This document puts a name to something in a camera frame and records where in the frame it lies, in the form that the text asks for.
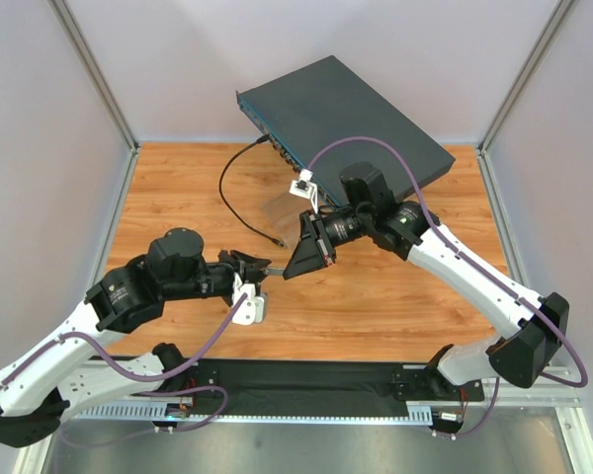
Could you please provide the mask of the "silver SFP module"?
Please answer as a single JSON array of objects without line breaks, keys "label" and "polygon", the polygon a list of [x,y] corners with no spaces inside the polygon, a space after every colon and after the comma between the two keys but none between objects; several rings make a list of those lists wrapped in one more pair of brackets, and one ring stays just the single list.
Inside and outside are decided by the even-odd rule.
[{"label": "silver SFP module", "polygon": [[282,276],[285,269],[283,268],[266,268],[263,270],[264,275],[266,276]]}]

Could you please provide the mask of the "blue-faced grey network switch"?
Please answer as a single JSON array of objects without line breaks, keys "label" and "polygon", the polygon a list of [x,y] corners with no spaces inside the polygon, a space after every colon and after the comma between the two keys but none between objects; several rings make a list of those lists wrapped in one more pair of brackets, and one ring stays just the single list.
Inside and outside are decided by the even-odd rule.
[{"label": "blue-faced grey network switch", "polygon": [[319,195],[344,205],[341,172],[369,162],[398,199],[452,168],[454,157],[333,55],[237,96],[240,110]]}]

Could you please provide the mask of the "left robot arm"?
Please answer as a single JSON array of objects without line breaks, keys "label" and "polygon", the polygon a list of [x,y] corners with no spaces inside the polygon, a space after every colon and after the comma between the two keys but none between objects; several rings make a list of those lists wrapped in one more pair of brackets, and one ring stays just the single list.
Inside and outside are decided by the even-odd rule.
[{"label": "left robot arm", "polygon": [[[25,355],[0,369],[0,443],[26,447],[72,416],[125,395],[179,396],[192,366],[230,323],[265,316],[260,286],[268,259],[232,250],[214,263],[203,257],[201,235],[174,228],[145,254],[111,270],[73,312]],[[215,334],[190,358],[173,344],[124,362],[107,346],[162,316],[168,301],[219,297],[229,307]]]}]

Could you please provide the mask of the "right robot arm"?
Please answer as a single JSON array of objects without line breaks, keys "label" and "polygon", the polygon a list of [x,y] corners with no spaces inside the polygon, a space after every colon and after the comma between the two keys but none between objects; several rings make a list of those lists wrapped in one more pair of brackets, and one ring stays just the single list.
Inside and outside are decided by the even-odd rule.
[{"label": "right robot arm", "polygon": [[362,237],[446,283],[492,325],[496,334],[467,345],[447,345],[428,364],[436,388],[462,386],[500,377],[529,388],[562,345],[568,302],[558,293],[546,297],[502,274],[425,210],[417,201],[399,201],[382,172],[367,162],[341,175],[348,203],[330,210],[317,202],[312,172],[303,170],[290,193],[309,200],[299,216],[296,248],[283,271],[285,279],[325,269],[336,249]]}]

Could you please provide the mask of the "wooden support board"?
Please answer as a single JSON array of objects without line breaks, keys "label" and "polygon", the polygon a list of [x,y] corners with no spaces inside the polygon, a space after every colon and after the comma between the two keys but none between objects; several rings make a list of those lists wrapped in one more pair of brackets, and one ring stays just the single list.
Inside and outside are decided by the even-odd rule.
[{"label": "wooden support board", "polygon": [[301,197],[282,192],[267,200],[261,210],[274,231],[288,249],[293,250],[300,233],[299,215],[310,209],[310,203]]}]

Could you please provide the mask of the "black cloth strip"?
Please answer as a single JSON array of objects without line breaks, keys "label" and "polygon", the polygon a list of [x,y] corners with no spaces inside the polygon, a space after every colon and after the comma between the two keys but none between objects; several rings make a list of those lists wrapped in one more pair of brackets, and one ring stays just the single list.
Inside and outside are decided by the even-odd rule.
[{"label": "black cloth strip", "polygon": [[226,415],[248,417],[399,417],[409,402],[484,400],[478,380],[459,388],[394,362],[202,359],[190,377],[226,390]]}]

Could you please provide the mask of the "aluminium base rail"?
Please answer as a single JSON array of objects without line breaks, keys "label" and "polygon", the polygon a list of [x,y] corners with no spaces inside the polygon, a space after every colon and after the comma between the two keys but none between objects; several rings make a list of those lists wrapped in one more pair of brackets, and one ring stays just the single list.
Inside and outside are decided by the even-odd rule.
[{"label": "aluminium base rail", "polygon": [[541,379],[530,389],[491,379],[461,388],[430,382],[423,365],[389,362],[202,359],[142,396],[99,360],[67,385],[68,420],[145,420],[434,426],[456,432],[474,408],[576,408],[575,390]]}]

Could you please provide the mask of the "aluminium frame post left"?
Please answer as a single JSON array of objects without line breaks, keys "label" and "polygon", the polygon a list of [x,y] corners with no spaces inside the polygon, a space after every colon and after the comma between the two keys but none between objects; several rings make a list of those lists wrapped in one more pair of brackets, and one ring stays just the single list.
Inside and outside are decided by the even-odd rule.
[{"label": "aluminium frame post left", "polygon": [[123,142],[131,151],[137,150],[139,147],[138,140],[130,129],[129,123],[68,2],[49,0],[48,4],[64,30]]}]

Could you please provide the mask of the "aluminium frame post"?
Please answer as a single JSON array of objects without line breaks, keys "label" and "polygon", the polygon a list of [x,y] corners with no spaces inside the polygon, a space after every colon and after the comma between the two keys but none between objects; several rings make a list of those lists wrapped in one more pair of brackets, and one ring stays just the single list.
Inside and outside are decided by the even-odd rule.
[{"label": "aluminium frame post", "polygon": [[506,121],[525,93],[531,80],[548,54],[553,42],[577,4],[578,2],[576,0],[560,0],[555,2],[550,17],[538,35],[507,95],[493,117],[490,126],[478,143],[477,151],[481,155],[486,154],[498,138]]},{"label": "aluminium frame post", "polygon": [[48,4],[64,30],[123,142],[131,151],[137,150],[139,147],[138,140],[130,129],[129,123],[68,2],[49,0]]}]

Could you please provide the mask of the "aluminium frame post right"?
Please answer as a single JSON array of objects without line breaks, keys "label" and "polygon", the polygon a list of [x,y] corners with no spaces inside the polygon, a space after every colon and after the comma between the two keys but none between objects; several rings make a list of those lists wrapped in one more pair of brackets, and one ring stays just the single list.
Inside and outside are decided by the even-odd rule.
[{"label": "aluminium frame post right", "polygon": [[507,95],[493,117],[490,126],[478,143],[477,151],[481,155],[486,154],[498,138],[506,121],[525,93],[531,80],[548,54],[553,42],[577,4],[578,2],[576,0],[560,0],[555,2],[550,17],[538,35]]}]

